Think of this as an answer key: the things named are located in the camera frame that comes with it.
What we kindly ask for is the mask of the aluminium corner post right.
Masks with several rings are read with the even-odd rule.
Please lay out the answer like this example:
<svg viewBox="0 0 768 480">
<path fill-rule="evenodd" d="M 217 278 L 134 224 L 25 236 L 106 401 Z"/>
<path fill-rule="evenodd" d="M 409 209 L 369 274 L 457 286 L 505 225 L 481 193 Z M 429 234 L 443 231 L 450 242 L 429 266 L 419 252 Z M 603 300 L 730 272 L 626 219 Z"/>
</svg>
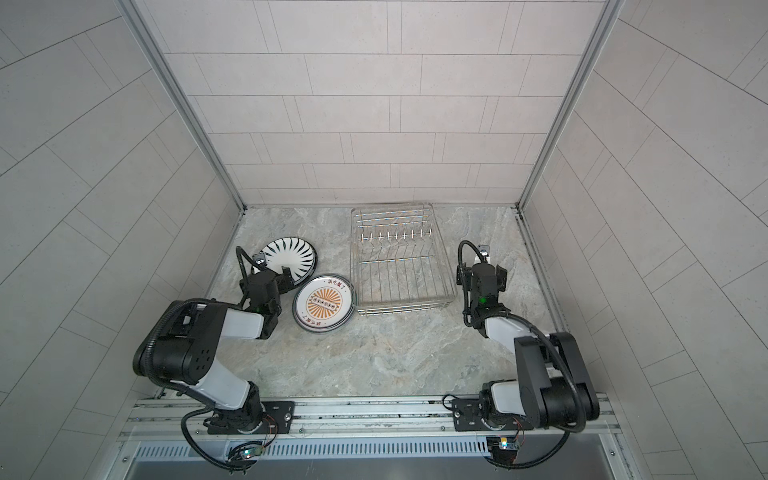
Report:
<svg viewBox="0 0 768 480">
<path fill-rule="evenodd" d="M 570 81 L 562 104 L 557 111 L 557 115 L 555 116 L 550 131 L 545 138 L 540 154 L 532 169 L 531 176 L 523 189 L 519 202 L 517 203 L 518 211 L 524 211 L 531 203 L 534 191 L 543 176 L 547 163 L 553 155 L 557 142 L 567 125 L 579 96 L 587 83 L 589 75 L 594 69 L 603 45 L 610 35 L 611 29 L 619 16 L 623 4 L 624 2 L 620 0 L 608 0 L 605 2 L 595 28 L 589 37 L 583 55 L 577 65 L 577 69 Z"/>
</svg>

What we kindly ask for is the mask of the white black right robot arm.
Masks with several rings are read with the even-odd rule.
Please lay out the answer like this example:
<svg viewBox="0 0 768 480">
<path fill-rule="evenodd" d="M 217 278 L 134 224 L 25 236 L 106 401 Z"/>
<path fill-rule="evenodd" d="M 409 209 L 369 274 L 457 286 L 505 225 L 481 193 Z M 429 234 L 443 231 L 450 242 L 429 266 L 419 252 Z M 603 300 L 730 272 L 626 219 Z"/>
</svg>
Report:
<svg viewBox="0 0 768 480">
<path fill-rule="evenodd" d="M 600 406 L 576 339 L 546 334 L 499 301 L 506 271 L 485 262 L 457 267 L 466 326 L 514 356 L 516 377 L 490 381 L 479 394 L 480 416 L 491 429 L 520 424 L 582 431 L 599 417 Z"/>
</svg>

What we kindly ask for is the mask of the right green circuit board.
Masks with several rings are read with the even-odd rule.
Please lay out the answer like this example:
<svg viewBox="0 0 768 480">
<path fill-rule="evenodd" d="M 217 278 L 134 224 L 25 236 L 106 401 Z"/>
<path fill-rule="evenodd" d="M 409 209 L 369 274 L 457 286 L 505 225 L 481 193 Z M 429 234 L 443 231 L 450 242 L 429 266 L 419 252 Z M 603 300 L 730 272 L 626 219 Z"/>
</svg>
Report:
<svg viewBox="0 0 768 480">
<path fill-rule="evenodd" d="M 492 461 L 503 465 L 515 463 L 520 450 L 517 437 L 487 437 L 486 441 Z"/>
</svg>

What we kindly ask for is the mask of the aluminium corner post left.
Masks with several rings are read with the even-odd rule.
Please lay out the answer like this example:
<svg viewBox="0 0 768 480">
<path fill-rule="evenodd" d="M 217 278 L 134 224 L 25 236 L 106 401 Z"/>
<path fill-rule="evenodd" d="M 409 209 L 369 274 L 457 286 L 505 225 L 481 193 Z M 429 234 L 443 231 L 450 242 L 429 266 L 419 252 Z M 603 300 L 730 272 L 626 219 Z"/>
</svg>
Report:
<svg viewBox="0 0 768 480">
<path fill-rule="evenodd" d="M 247 210 L 234 182 L 226 171 L 220 156 L 216 152 L 199 117 L 192 108 L 188 97 L 183 92 L 178 80 L 174 76 L 169 63 L 165 59 L 158 43 L 152 36 L 146 21 L 137 8 L 135 1 L 117 0 L 116 5 L 125 19 L 135 40 L 142 49 L 150 66 L 158 77 L 161 86 L 164 88 L 174 106 L 176 107 L 183 123 L 189 130 L 192 138 L 201 150 L 203 156 L 207 159 L 219 179 L 224 184 L 230 197 L 241 212 Z"/>
</svg>

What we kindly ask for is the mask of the white slotted vent strip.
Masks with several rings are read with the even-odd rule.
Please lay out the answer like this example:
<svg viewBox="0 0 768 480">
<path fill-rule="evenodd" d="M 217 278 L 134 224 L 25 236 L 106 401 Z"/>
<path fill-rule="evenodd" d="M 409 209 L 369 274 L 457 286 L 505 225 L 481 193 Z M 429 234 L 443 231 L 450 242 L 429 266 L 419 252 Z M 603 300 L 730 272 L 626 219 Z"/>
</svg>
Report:
<svg viewBox="0 0 768 480">
<path fill-rule="evenodd" d="M 488 457 L 487 441 L 475 437 L 289 438 L 274 441 L 264 460 Z M 138 446 L 140 462 L 199 461 L 185 441 L 150 441 Z"/>
</svg>

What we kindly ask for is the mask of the green circuit board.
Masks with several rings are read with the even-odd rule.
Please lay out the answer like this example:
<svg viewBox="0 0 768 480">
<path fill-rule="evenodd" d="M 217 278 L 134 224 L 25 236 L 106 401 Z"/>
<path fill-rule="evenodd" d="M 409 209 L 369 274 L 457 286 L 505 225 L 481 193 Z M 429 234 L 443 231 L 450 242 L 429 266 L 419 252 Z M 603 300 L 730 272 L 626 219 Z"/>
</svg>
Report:
<svg viewBox="0 0 768 480">
<path fill-rule="evenodd" d="M 232 447 L 227 460 L 235 467 L 248 469 L 255 464 L 265 450 L 262 441 L 249 441 Z"/>
<path fill-rule="evenodd" d="M 492 461 L 503 465 L 515 463 L 520 450 L 517 437 L 487 437 L 486 441 Z"/>
</svg>

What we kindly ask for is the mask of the white blue leaf plate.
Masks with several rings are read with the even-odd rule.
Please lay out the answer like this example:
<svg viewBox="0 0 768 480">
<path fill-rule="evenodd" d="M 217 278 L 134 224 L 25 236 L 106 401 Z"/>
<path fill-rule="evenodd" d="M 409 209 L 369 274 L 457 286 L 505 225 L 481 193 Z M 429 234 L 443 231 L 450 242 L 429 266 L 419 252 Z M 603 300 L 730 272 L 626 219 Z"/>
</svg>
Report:
<svg viewBox="0 0 768 480">
<path fill-rule="evenodd" d="M 290 291 L 306 283 L 317 266 L 316 249 L 299 237 L 273 240 L 260 253 L 266 260 L 266 267 L 282 277 L 283 291 Z"/>
</svg>

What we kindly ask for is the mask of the aluminium corner post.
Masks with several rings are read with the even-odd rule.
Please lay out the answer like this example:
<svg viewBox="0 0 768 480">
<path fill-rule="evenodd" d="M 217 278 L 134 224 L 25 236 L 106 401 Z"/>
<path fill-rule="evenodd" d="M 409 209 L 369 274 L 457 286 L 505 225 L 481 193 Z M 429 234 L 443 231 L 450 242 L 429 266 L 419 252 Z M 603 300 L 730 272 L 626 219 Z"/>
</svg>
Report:
<svg viewBox="0 0 768 480">
<path fill-rule="evenodd" d="M 605 2 L 595 28 L 589 37 L 583 55 L 577 65 L 577 69 L 570 81 L 562 104 L 557 111 L 557 115 L 555 116 L 550 131 L 545 138 L 540 154 L 532 169 L 531 176 L 523 189 L 519 202 L 517 203 L 518 211 L 524 211 L 531 203 L 534 191 L 543 176 L 547 163 L 553 155 L 557 142 L 567 125 L 579 96 L 587 83 L 589 75 L 594 69 L 603 45 L 610 35 L 611 29 L 619 16 L 623 4 L 624 2 L 620 0 L 608 0 Z"/>
<path fill-rule="evenodd" d="M 178 80 L 174 76 L 169 63 L 165 59 L 158 43 L 152 36 L 146 21 L 137 8 L 135 1 L 117 0 L 116 5 L 125 19 L 135 40 L 142 49 L 150 66 L 158 77 L 161 86 L 164 88 L 174 106 L 176 107 L 183 123 L 189 130 L 192 138 L 201 150 L 203 156 L 207 159 L 219 179 L 224 184 L 230 197 L 241 212 L 247 210 L 234 182 L 226 171 L 220 156 L 216 152 L 199 117 L 192 108 L 188 97 L 183 92 Z"/>
</svg>

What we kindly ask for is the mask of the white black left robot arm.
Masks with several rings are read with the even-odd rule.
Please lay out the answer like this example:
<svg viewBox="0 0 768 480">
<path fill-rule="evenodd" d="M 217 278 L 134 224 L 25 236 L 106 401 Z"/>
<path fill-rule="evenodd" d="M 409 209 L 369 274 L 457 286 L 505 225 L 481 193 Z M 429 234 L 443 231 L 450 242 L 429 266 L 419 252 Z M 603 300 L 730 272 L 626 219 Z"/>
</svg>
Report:
<svg viewBox="0 0 768 480">
<path fill-rule="evenodd" d="M 241 280 L 238 304 L 193 298 L 171 302 L 140 344 L 134 373 L 204 405 L 211 416 L 203 425 L 210 435 L 290 431 L 294 404 L 264 403 L 259 388 L 217 358 L 223 339 L 266 340 L 282 312 L 280 294 L 291 289 L 290 269 L 267 269 Z"/>
</svg>

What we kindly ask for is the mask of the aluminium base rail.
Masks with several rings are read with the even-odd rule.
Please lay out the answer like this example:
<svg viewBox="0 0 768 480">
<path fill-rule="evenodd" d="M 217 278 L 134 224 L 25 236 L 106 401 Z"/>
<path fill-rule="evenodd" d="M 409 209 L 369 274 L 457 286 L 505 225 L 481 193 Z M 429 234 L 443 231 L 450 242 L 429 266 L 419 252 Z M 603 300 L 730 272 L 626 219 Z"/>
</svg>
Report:
<svg viewBox="0 0 768 480">
<path fill-rule="evenodd" d="M 471 407 L 459 414 L 449 410 L 451 402 L 437 396 L 405 397 L 305 397 L 291 398 L 289 410 L 264 401 L 267 413 L 276 426 L 262 424 L 255 432 L 210 435 L 204 420 L 208 413 L 188 421 L 190 434 L 198 441 L 232 439 L 265 440 L 319 439 L 342 437 L 424 437 L 479 436 L 483 423 L 470 420 Z M 181 418 L 202 407 L 186 396 L 171 395 L 158 399 L 138 400 L 120 428 L 120 440 L 181 440 Z"/>
</svg>

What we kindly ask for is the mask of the left green circuit board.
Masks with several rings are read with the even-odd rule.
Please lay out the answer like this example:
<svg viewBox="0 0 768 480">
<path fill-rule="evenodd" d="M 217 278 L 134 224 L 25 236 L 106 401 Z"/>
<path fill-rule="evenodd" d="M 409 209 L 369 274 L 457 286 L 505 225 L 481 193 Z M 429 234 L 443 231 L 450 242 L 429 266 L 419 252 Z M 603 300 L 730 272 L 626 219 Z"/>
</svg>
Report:
<svg viewBox="0 0 768 480">
<path fill-rule="evenodd" d="M 255 464 L 265 450 L 262 441 L 249 441 L 232 447 L 227 460 L 235 467 L 248 469 Z"/>
</svg>

